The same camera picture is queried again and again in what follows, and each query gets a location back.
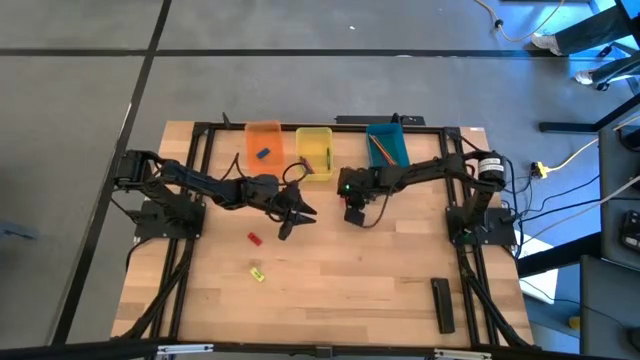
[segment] gray floor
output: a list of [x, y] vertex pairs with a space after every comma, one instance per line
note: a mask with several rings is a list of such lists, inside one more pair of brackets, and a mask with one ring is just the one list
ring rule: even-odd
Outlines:
[[[554, 7], [489, 3], [511, 34], [530, 30]], [[0, 47], [144, 48], [160, 5], [158, 0], [3, 1]], [[566, 5], [545, 30], [590, 14], [584, 4]], [[527, 46], [494, 36], [490, 26], [489, 15], [472, 1], [183, 0], [174, 1], [160, 46]], [[0, 239], [0, 348], [47, 339], [140, 65], [139, 58], [0, 58], [0, 219], [41, 233], [35, 242]], [[630, 97], [624, 82], [601, 93], [569, 79], [577, 69], [594, 66], [566, 59], [156, 59], [130, 147], [155, 150], [167, 120], [214, 121], [222, 111], [233, 121], [308, 123], [328, 123], [338, 114], [400, 112], [421, 114], [433, 125], [485, 127], [492, 147], [524, 174], [531, 161], [555, 165], [590, 140], [540, 134], [538, 121], [592, 122]], [[537, 182], [534, 206], [592, 178], [597, 166], [593, 147], [566, 170]], [[597, 196], [594, 185], [548, 206]], [[137, 197], [118, 199], [132, 208], [139, 204]], [[563, 215], [529, 223], [525, 231], [532, 234]], [[557, 245], [598, 227], [594, 211], [542, 239]], [[108, 338], [132, 229], [110, 209], [71, 341]], [[570, 278], [561, 272], [561, 282]], [[558, 294], [572, 296], [577, 293]]]

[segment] black mount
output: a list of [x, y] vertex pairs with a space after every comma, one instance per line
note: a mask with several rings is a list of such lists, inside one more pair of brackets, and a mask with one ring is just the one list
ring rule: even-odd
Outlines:
[[504, 223], [502, 220], [510, 215], [507, 209], [489, 208], [485, 211], [482, 225], [477, 226], [471, 232], [464, 232], [464, 208], [447, 207], [449, 241], [453, 245], [514, 245], [516, 235], [513, 232], [513, 225]]
[[177, 195], [192, 215], [188, 219], [170, 216], [161, 205], [147, 200], [140, 211], [130, 211], [136, 222], [135, 236], [141, 239], [198, 239], [202, 234], [204, 202], [192, 201], [188, 195]]

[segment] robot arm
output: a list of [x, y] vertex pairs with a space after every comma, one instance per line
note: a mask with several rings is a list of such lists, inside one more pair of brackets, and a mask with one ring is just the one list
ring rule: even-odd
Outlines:
[[173, 193], [165, 185], [177, 185], [208, 196], [226, 210], [245, 206], [262, 210], [272, 220], [283, 223], [278, 234], [281, 240], [286, 239], [293, 226], [316, 222], [304, 215], [317, 213], [302, 200], [296, 182], [286, 184], [280, 190], [278, 178], [274, 175], [218, 180], [191, 170], [176, 160], [162, 159], [150, 151], [127, 151], [118, 166], [115, 185], [122, 190], [142, 192], [161, 205], [169, 218], [187, 223], [195, 217], [191, 211], [192, 201]]
[[[478, 160], [478, 179], [467, 174], [466, 161]], [[474, 151], [464, 155], [449, 154], [412, 164], [408, 167], [342, 168], [338, 179], [338, 195], [347, 204], [344, 219], [362, 226], [365, 205], [379, 195], [392, 195], [405, 187], [421, 182], [453, 178], [475, 189], [470, 201], [464, 205], [464, 225], [473, 228], [481, 221], [493, 193], [505, 186], [502, 156], [495, 152]]]

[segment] yellow bin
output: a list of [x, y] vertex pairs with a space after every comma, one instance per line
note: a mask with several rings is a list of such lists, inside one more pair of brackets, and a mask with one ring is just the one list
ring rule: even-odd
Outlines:
[[298, 128], [296, 130], [296, 156], [305, 158], [311, 166], [313, 174], [305, 180], [329, 181], [333, 174], [333, 135], [328, 127]]

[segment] wooden table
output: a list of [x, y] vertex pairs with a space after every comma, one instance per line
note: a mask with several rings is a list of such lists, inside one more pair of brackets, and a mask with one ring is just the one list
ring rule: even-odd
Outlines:
[[[184, 163], [192, 122], [168, 122], [159, 154]], [[463, 135], [487, 148], [483, 129], [463, 128]], [[440, 156], [438, 137], [405, 134], [412, 162]], [[333, 134], [336, 169], [367, 167], [363, 133]], [[295, 133], [284, 132], [286, 161], [295, 161]], [[242, 131], [216, 131], [209, 174], [220, 177], [241, 154]], [[343, 220], [336, 195], [338, 171], [331, 181], [303, 183], [305, 201], [318, 211], [317, 224], [297, 226], [286, 241], [278, 224], [264, 213], [244, 208], [225, 211], [207, 199], [202, 237], [196, 242], [179, 338], [185, 341], [368, 346], [469, 346], [458, 264], [448, 241], [444, 180], [406, 188], [391, 197], [382, 221], [361, 229]], [[498, 196], [494, 198], [499, 205]], [[366, 209], [373, 221], [382, 199]], [[264, 243], [257, 247], [247, 234]], [[133, 254], [113, 335], [128, 330], [156, 295], [167, 240], [152, 240]], [[499, 246], [484, 246], [492, 298], [525, 340], [531, 332], [513, 259]], [[257, 267], [266, 276], [257, 282]], [[456, 332], [438, 331], [430, 278], [448, 278]], [[164, 316], [167, 333], [172, 299]], [[476, 299], [480, 337], [487, 342]]]

